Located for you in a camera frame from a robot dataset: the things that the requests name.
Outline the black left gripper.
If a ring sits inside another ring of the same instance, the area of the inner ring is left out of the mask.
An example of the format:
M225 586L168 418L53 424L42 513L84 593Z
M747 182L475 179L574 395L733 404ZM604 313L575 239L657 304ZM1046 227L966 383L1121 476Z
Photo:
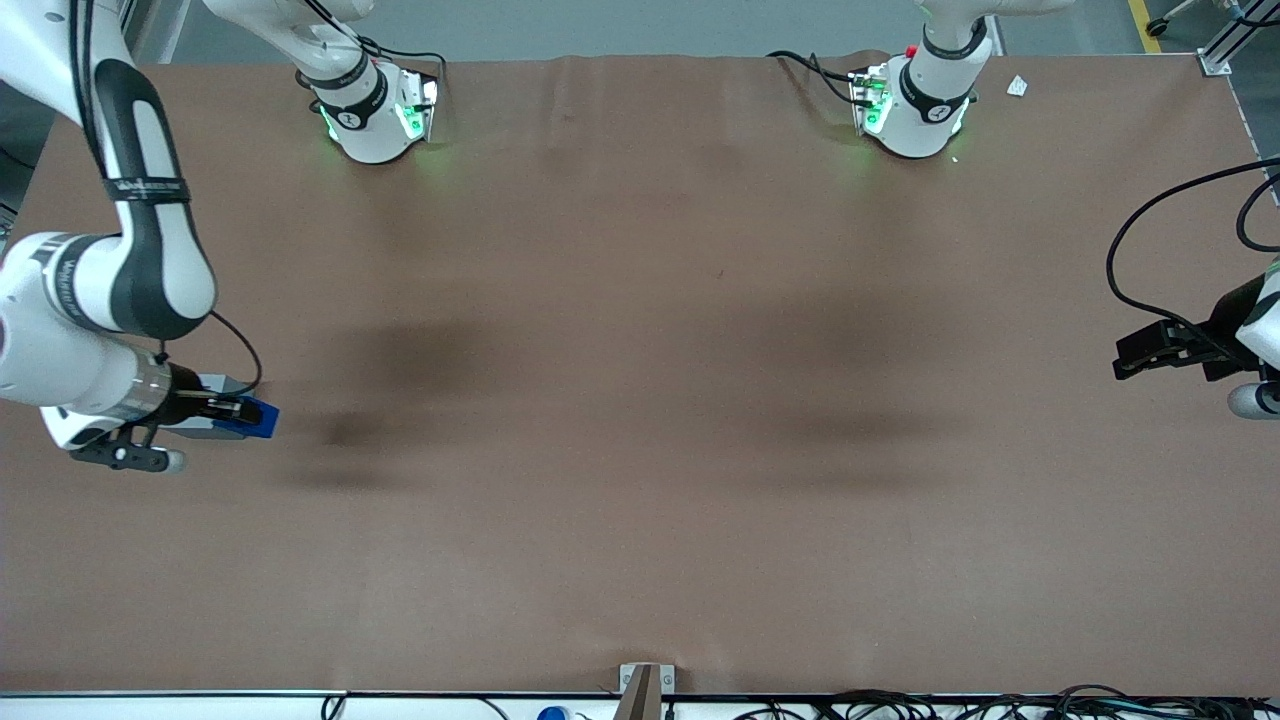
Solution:
M1258 372L1271 380L1271 277L1226 292L1210 318L1199 325L1221 346L1221 354L1240 372ZM1117 341L1114 374L1117 380L1162 368L1197 366L1216 360L1215 354L1197 354L1201 341L1185 324L1157 320Z

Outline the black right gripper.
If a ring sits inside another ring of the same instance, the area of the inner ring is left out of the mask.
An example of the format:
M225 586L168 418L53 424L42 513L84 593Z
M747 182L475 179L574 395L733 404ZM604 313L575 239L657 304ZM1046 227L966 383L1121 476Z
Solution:
M175 427L192 418L205 416L223 423L260 423L262 404L252 395L211 395L198 374L178 364L166 365L169 389L160 405L160 425Z

